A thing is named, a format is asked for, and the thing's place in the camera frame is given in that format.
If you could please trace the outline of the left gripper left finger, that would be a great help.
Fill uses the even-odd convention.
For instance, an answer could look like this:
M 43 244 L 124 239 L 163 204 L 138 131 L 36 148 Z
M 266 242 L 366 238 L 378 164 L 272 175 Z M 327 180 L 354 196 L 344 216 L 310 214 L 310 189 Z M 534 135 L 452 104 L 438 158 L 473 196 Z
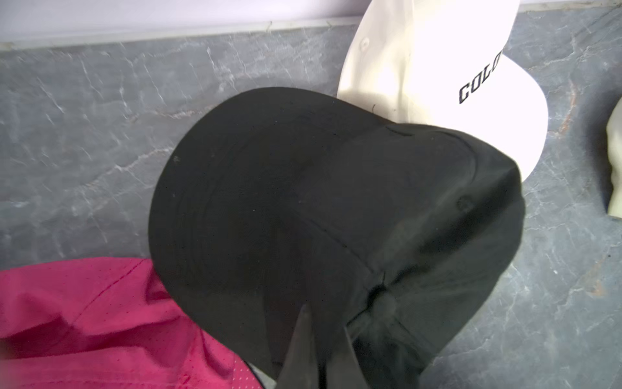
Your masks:
M 276 389 L 319 389 L 311 309 L 302 306 Z

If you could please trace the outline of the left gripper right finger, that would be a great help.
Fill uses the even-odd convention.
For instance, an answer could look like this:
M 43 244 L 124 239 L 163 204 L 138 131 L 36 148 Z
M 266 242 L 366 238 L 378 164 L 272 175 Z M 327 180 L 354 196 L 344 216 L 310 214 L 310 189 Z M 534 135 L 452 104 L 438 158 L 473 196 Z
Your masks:
M 345 327 L 340 331 L 326 364 L 326 384 L 328 389 L 369 388 Z

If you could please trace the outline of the black cap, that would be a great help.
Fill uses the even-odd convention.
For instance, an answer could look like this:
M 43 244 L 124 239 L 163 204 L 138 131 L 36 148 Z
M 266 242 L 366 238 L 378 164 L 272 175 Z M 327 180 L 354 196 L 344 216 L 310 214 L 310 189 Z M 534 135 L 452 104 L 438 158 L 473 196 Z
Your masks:
M 369 388 L 417 388 L 512 262 L 525 211 L 517 164 L 480 139 L 259 88 L 180 140 L 148 243 L 178 306 L 276 382 L 307 305 L 319 387 L 345 327 Z

